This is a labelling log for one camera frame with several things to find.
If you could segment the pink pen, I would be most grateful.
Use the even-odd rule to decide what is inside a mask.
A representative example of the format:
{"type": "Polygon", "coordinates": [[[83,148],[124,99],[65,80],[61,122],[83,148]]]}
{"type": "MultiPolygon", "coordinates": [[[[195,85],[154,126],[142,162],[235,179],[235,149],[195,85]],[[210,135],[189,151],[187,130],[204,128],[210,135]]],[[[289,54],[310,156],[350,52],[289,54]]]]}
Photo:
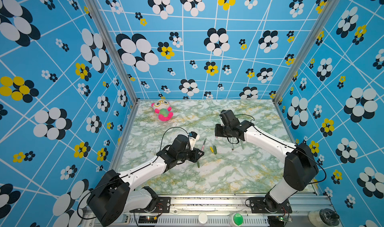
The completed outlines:
{"type": "Polygon", "coordinates": [[[204,151],[204,148],[205,148],[205,145],[206,145],[206,141],[207,141],[207,138],[205,138],[205,139],[204,139],[204,142],[203,142],[203,145],[202,145],[201,151],[204,151]]]}

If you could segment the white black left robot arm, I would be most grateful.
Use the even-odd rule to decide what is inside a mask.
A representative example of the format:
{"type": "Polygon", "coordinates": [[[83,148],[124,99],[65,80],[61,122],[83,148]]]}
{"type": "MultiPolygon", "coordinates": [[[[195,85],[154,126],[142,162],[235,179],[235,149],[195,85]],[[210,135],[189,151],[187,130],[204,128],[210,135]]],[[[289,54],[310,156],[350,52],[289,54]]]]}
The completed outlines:
{"type": "Polygon", "coordinates": [[[204,152],[195,148],[199,135],[191,132],[178,135],[171,145],[161,149],[149,161],[128,171],[117,173],[108,171],[98,185],[86,197],[87,205],[103,227],[107,227],[123,213],[137,209],[153,210],[158,201],[158,195],[150,187],[141,186],[153,177],[183,164],[186,161],[196,163],[204,152]]]}

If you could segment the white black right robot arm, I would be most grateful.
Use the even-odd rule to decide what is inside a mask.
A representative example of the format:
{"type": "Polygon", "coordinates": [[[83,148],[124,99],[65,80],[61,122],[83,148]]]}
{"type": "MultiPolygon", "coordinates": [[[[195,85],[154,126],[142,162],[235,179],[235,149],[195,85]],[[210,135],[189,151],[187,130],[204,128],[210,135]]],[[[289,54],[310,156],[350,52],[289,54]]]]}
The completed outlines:
{"type": "Polygon", "coordinates": [[[318,163],[308,145],[285,142],[276,138],[249,121],[240,122],[231,110],[220,113],[222,124],[215,126],[215,136],[236,138],[238,141],[254,144],[267,151],[284,164],[283,178],[265,195],[265,209],[274,213],[282,203],[308,185],[319,173],[318,163]]]}

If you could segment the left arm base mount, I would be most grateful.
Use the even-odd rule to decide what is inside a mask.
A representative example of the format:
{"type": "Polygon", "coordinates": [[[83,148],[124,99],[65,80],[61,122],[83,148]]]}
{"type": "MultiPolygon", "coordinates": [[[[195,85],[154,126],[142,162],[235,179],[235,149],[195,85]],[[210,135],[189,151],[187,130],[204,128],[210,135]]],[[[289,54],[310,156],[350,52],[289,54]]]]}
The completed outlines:
{"type": "Polygon", "coordinates": [[[151,198],[150,202],[142,209],[143,212],[157,214],[170,212],[171,197],[161,197],[150,187],[143,187],[142,190],[145,190],[147,196],[151,198]]]}

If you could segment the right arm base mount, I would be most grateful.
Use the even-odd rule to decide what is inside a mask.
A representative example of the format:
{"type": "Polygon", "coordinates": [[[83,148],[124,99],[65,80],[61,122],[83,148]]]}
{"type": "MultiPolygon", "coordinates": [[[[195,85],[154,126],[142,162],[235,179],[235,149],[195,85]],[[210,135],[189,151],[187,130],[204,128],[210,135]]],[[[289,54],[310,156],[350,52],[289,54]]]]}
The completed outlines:
{"type": "Polygon", "coordinates": [[[248,198],[245,202],[246,206],[251,209],[253,214],[291,214],[292,207],[289,200],[278,204],[273,199],[263,197],[248,198]]]}

